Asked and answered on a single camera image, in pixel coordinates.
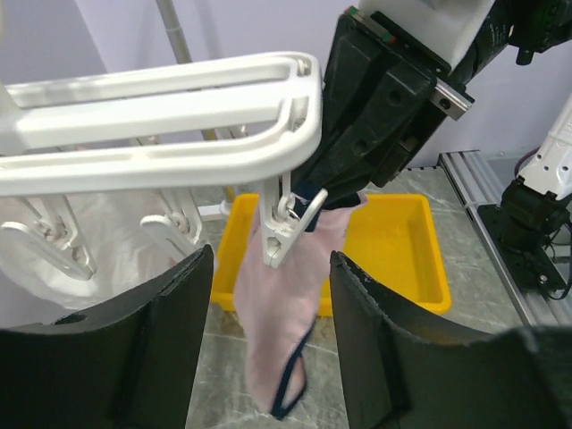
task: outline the metal pole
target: metal pole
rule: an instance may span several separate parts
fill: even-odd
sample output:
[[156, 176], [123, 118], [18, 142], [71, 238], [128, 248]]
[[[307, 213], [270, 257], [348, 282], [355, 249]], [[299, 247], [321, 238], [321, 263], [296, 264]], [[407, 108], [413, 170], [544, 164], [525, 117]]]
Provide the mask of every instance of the metal pole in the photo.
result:
[[[161, 13], [164, 28], [171, 43], [172, 52], [175, 55], [175, 60], [178, 64], [192, 63], [193, 59], [190, 56], [189, 46], [187, 45], [187, 40], [185, 39], [185, 34], [182, 31], [179, 17], [177, 16], [177, 11], [175, 10], [172, 0], [156, 0], [156, 3], [159, 8], [159, 13]], [[228, 129], [227, 132], [233, 138], [246, 135], [245, 130], [241, 127], [236, 127], [236, 130], [235, 128]], [[203, 139], [207, 141], [218, 139], [215, 130], [201, 130], [201, 134]], [[224, 201], [227, 204], [232, 204], [236, 197], [234, 188], [232, 186], [223, 187], [223, 194]]]

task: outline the white wall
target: white wall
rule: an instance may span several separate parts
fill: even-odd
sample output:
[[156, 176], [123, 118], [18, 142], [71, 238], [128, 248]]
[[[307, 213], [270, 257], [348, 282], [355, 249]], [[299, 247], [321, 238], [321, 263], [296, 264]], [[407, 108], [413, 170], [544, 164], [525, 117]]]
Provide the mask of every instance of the white wall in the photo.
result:
[[[174, 63], [155, 0], [77, 0], [110, 71]], [[300, 50], [323, 68], [338, 15], [349, 0], [174, 0], [196, 61], [274, 50]], [[469, 86], [477, 101], [459, 122], [446, 121], [414, 160], [432, 165], [441, 152], [518, 151], [539, 146], [572, 91], [572, 43], [518, 67], [507, 49]]]
[[[3, 83], [105, 72], [74, 0], [4, 0]], [[48, 322], [63, 308], [30, 295], [0, 272], [0, 327]]]

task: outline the yellow box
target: yellow box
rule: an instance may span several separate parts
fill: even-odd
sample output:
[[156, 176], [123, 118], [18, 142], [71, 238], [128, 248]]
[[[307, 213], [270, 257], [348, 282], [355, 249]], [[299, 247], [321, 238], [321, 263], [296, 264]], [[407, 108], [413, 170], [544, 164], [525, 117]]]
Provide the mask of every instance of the yellow box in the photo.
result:
[[[447, 275], [427, 198], [421, 195], [367, 196], [351, 216], [343, 252], [378, 282], [441, 315], [451, 307]], [[211, 300], [233, 311], [232, 292], [247, 249], [258, 196], [239, 196], [218, 250]], [[330, 282], [324, 282], [320, 316], [332, 315]]]

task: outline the white plastic bag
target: white plastic bag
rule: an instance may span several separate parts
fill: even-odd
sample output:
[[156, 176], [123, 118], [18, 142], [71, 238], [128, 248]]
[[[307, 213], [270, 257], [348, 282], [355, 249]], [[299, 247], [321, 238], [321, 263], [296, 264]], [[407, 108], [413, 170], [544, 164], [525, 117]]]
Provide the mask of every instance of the white plastic bag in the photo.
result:
[[[145, 215], [162, 214], [150, 191], [68, 196], [97, 272], [75, 280], [13, 240], [0, 240], [0, 270], [32, 294], [69, 309], [83, 309], [132, 289], [167, 270], [172, 261], [139, 227]], [[41, 204], [34, 204], [41, 212]], [[32, 225], [31, 212], [14, 198], [0, 199], [0, 223]]]

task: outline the pink towel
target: pink towel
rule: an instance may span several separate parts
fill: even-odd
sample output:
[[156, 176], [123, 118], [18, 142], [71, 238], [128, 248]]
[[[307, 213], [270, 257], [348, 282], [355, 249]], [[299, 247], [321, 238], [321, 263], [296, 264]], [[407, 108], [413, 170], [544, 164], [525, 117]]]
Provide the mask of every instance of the pink towel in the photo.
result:
[[[313, 195], [306, 192], [304, 197], [295, 208], [300, 217]], [[349, 218], [365, 203], [364, 194], [354, 194], [342, 204], [324, 207], [278, 269], [263, 262], [258, 210], [255, 213], [234, 305], [248, 342], [248, 389], [260, 409], [278, 420], [304, 394], [307, 378], [301, 352], [330, 273], [330, 254], [342, 250]]]

